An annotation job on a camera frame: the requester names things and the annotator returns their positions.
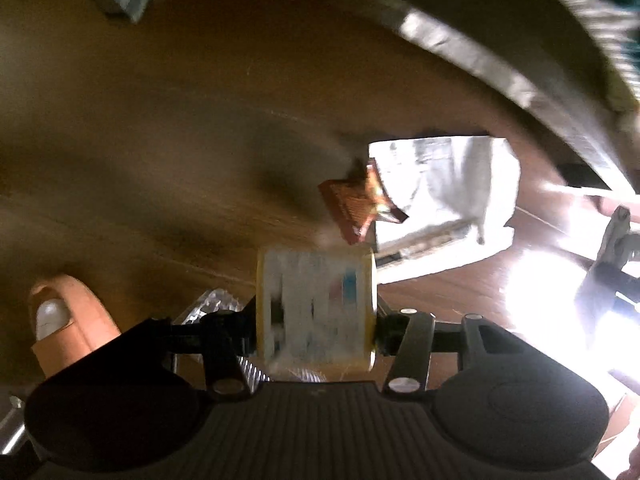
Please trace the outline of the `clear plastic cup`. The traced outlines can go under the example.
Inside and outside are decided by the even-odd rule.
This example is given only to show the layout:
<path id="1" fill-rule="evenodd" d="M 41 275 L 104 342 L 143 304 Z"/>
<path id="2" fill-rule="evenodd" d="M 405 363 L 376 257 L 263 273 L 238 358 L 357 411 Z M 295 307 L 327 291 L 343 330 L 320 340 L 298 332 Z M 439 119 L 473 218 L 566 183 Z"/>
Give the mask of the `clear plastic cup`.
<path id="1" fill-rule="evenodd" d="M 242 304 L 231 292 L 223 288 L 206 289 L 173 321 L 177 326 L 205 323 L 198 335 L 205 338 L 221 334 L 222 348 L 230 351 L 238 362 L 247 388 L 255 391 L 263 382 L 326 382 L 326 376 L 303 367 L 274 368 L 271 372 L 257 357 L 256 301 Z"/>

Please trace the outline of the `white yellow carton box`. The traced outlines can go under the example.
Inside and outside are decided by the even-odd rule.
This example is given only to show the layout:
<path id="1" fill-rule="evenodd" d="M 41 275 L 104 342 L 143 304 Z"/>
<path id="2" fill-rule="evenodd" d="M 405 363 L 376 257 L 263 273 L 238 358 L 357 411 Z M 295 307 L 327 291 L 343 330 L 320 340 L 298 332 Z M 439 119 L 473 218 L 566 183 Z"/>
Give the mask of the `white yellow carton box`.
<path id="1" fill-rule="evenodd" d="M 378 295 L 369 247 L 267 248 L 255 299 L 257 354 L 271 373 L 372 368 Z"/>

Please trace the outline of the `brown snack wrapper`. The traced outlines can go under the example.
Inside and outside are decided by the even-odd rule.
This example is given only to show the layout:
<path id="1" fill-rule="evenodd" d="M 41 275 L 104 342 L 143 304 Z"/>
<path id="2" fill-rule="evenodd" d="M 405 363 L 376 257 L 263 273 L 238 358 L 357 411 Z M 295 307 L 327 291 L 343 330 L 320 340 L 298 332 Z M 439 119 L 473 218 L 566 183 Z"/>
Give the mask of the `brown snack wrapper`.
<path id="1" fill-rule="evenodd" d="M 346 177 L 325 180 L 318 190 L 349 245 L 362 243 L 375 221 L 401 224 L 408 219 L 388 195 L 374 158 L 356 159 Z"/>

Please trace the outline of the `orange slipper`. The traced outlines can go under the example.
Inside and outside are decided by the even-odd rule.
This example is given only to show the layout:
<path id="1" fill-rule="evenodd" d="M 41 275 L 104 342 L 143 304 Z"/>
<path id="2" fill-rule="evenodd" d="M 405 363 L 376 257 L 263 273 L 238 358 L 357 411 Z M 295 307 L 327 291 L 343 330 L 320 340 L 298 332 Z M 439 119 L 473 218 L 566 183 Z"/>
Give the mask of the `orange slipper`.
<path id="1" fill-rule="evenodd" d="M 45 378 L 122 333 L 93 291 L 67 274 L 39 280 L 29 292 L 27 305 L 36 338 L 32 353 Z"/>

